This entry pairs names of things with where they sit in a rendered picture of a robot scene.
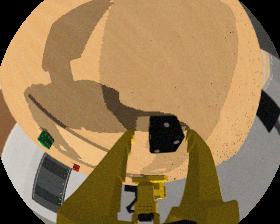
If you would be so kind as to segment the green die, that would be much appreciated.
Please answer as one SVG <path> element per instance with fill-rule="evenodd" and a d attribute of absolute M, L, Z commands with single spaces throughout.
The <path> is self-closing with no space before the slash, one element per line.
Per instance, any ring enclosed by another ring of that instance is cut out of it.
<path fill-rule="evenodd" d="M 51 137 L 51 135 L 45 131 L 42 131 L 37 140 L 47 149 L 50 149 L 54 139 Z"/>

